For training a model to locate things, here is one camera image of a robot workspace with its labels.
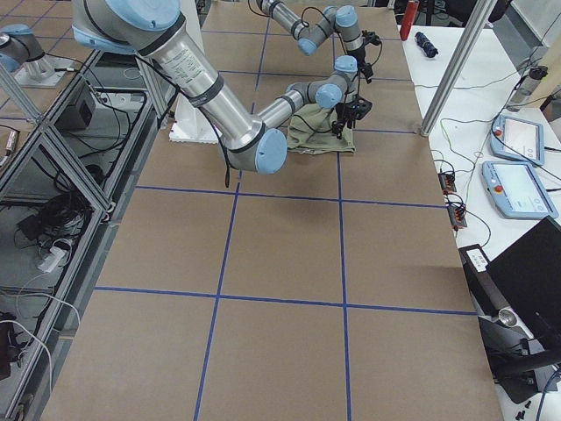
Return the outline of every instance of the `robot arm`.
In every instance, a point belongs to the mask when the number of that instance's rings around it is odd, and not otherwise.
[[[221,132],[224,153],[237,169],[271,174],[281,168],[287,141],[279,124],[309,102],[333,108],[354,98],[354,68],[337,68],[322,82],[296,84],[257,115],[250,114],[185,29],[179,0],[74,0],[75,38],[90,48],[139,54],[157,61],[191,104]]]
[[[25,64],[29,77],[36,81],[54,74],[53,64],[26,25],[8,25],[0,29],[0,63],[9,72],[15,72]]]
[[[347,5],[339,9],[328,6],[322,11],[320,21],[312,27],[281,0],[257,0],[257,5],[298,41],[298,47],[306,55],[313,54],[331,34],[339,33],[346,54],[357,60],[359,71],[366,82],[372,81],[372,64],[366,62],[365,47],[368,44],[379,45],[380,38],[375,32],[360,31],[359,17],[353,6]]]

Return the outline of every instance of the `light blue joint cover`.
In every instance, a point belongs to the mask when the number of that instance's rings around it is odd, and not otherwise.
[[[87,48],[104,51],[106,53],[123,55],[133,55],[136,53],[136,50],[131,46],[117,44],[116,42],[109,41],[108,39],[84,32],[81,29],[76,28],[75,26],[72,26],[72,29],[74,30],[74,38],[76,42],[78,44],[86,46]]]
[[[260,174],[273,174],[281,169],[287,158],[287,138],[278,129],[268,129],[255,152],[255,168]]]
[[[307,38],[298,39],[298,47],[305,55],[312,55],[317,50],[317,45]]]
[[[127,24],[144,31],[163,31],[181,13],[179,0],[105,0]]]
[[[33,31],[30,27],[24,24],[8,25],[0,29],[0,32],[4,32],[8,35],[33,35]]]
[[[322,85],[316,92],[316,103],[322,108],[333,108],[341,101],[343,92],[333,83]]]
[[[19,63],[12,59],[10,56],[0,54],[0,63],[8,70],[8,72],[15,72],[19,69]]]
[[[342,28],[350,28],[359,21],[353,6],[343,6],[335,14],[335,22]]]
[[[335,70],[338,70],[339,72],[345,73],[356,73],[359,70],[357,59],[351,57],[350,55],[342,55],[341,57],[337,57],[333,68]]]

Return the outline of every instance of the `label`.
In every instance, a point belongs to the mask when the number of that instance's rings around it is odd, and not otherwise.
[[[472,264],[475,266],[475,269],[478,272],[485,272],[487,270],[486,266],[488,261],[478,248],[473,250],[468,250],[467,257],[470,258]]]
[[[204,75],[204,66],[190,50],[180,51],[173,59],[162,62],[161,65],[182,88],[187,88],[199,76]]]

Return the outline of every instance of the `electronic device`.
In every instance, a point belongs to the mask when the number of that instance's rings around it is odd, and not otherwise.
[[[545,151],[543,126],[538,123],[500,115],[489,135],[493,153],[508,160],[543,165]]]
[[[59,130],[83,130],[88,128],[96,109],[96,101],[86,83],[70,99],[55,126]]]
[[[487,161],[482,167],[487,190],[505,218],[559,216],[530,163]]]
[[[487,265],[545,349],[561,349],[561,226],[546,217]]]

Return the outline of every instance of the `fabric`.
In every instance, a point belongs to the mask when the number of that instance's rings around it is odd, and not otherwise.
[[[290,119],[288,150],[311,154],[354,152],[351,129],[345,127],[341,139],[331,133],[331,123],[335,120],[334,110],[323,109],[315,103],[304,105]]]

